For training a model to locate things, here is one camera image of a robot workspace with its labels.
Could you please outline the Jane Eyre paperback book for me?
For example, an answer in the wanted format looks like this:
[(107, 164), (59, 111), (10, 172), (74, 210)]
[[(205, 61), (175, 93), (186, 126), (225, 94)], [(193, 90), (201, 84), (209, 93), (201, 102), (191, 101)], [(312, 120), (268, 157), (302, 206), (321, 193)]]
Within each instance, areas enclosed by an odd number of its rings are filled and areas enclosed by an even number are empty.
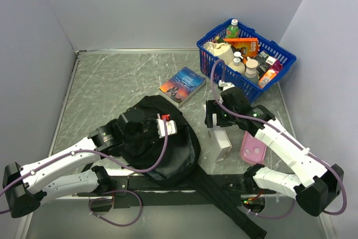
[(159, 87), (159, 93), (176, 107), (180, 107), (205, 83), (204, 77), (183, 67)]

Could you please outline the black backpack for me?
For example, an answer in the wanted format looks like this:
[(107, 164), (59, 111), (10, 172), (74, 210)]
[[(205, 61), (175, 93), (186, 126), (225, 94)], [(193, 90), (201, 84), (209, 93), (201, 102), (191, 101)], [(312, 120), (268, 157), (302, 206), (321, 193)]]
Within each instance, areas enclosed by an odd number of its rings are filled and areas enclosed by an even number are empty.
[(144, 96), (133, 107), (152, 110), (156, 114), (168, 114), (178, 128), (177, 134), (170, 135), (168, 141), (162, 138), (154, 143), (136, 142), (122, 144), (117, 119), (108, 122), (115, 145), (109, 150), (113, 157), (123, 157), (145, 177), (162, 187), (177, 187), (189, 184), (211, 204), (226, 214), (249, 238), (264, 238), (266, 231), (241, 212), (232, 199), (225, 194), (211, 177), (198, 164), (201, 147), (199, 140), (184, 118), (182, 112), (164, 97)]

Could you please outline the white notebook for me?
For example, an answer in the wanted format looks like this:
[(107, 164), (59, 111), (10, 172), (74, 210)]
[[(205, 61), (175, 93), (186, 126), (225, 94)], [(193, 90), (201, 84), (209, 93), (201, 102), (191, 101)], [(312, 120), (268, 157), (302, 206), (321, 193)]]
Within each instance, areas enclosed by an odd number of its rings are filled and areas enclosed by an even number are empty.
[(224, 128), (217, 125), (216, 114), (212, 114), (213, 127), (206, 129), (206, 140), (208, 141), (209, 154), (214, 162), (222, 161), (232, 149), (232, 144)]

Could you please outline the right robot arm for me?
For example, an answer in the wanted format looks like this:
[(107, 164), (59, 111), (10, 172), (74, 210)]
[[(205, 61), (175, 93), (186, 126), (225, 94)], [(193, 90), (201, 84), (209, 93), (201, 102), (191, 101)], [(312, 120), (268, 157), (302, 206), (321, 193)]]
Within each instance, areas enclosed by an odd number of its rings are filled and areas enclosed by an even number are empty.
[(311, 154), (281, 125), (280, 121), (262, 105), (251, 106), (241, 89), (232, 83), (219, 82), (219, 93), (206, 102), (205, 124), (213, 126), (238, 126), (252, 137), (268, 146), (291, 169), (285, 174), (262, 164), (246, 172), (244, 187), (250, 193), (261, 189), (285, 194), (314, 217), (344, 195), (343, 169), (329, 165)]

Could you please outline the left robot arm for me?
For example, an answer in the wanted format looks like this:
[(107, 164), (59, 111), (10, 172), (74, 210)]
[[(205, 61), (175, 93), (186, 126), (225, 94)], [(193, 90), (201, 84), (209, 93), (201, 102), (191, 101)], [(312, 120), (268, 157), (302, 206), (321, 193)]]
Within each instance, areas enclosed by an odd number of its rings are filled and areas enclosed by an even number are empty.
[(14, 162), (4, 170), (3, 190), (7, 200), (7, 213), (20, 218), (37, 210), (47, 201), (76, 193), (105, 195), (111, 187), (104, 167), (95, 166), (80, 174), (69, 175), (82, 165), (95, 163), (102, 158), (136, 173), (147, 173), (161, 162), (165, 149), (155, 163), (145, 169), (123, 164), (115, 159), (119, 151), (134, 142), (151, 142), (163, 139), (168, 142), (167, 119), (146, 119), (139, 109), (128, 110), (119, 118), (97, 128), (73, 146), (46, 159), (20, 166)]

